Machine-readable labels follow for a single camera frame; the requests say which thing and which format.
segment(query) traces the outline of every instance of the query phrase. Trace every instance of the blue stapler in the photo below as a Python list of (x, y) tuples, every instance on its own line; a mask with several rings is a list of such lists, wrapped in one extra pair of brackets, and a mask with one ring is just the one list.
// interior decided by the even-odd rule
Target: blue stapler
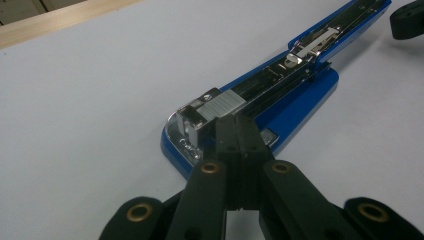
[(390, 3), (351, 1), (290, 41), (288, 51), (176, 110), (162, 132), (164, 154), (188, 178), (204, 147), (214, 144), (216, 120), (229, 114), (254, 119), (265, 144), (278, 153), (335, 90), (339, 77), (328, 60)]

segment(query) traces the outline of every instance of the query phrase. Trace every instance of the wooden strip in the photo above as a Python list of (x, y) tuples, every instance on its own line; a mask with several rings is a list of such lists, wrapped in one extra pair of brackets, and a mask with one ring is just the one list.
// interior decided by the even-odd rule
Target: wooden strip
[(0, 49), (90, 20), (142, 0), (87, 0), (0, 27)]

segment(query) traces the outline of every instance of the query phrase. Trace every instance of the brass ring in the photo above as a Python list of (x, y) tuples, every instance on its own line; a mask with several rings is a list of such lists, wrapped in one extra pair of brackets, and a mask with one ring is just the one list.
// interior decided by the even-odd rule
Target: brass ring
[(204, 173), (216, 173), (219, 170), (219, 167), (216, 163), (205, 163), (200, 168)]
[[(145, 210), (145, 212), (143, 214), (136, 214), (136, 210), (143, 208)], [(152, 215), (153, 213), (153, 207), (152, 205), (148, 204), (148, 203), (140, 203), (137, 205), (132, 206), (128, 212), (127, 212), (127, 218), (128, 220), (130, 220), (131, 222), (141, 222), (144, 221), (146, 219), (148, 219), (150, 217), (150, 215)]]
[(272, 170), (277, 173), (288, 173), (290, 171), (290, 166), (281, 162), (277, 162), (272, 165)]
[(389, 220), (389, 215), (384, 209), (371, 203), (359, 204), (358, 210), (359, 210), (359, 213), (362, 214), (362, 216), (374, 222), (383, 223)]

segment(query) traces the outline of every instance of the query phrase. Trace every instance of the white table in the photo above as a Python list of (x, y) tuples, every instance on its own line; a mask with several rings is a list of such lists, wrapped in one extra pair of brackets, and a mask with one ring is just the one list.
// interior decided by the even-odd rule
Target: white table
[[(1, 49), (0, 239), (97, 239), (127, 200), (179, 192), (167, 117), (346, 2), (145, 1)], [(395, 41), (388, 20), (408, 2), (333, 58), (338, 89), (277, 158), (424, 231), (423, 36)], [(230, 213), (227, 239), (263, 239), (257, 213)]]

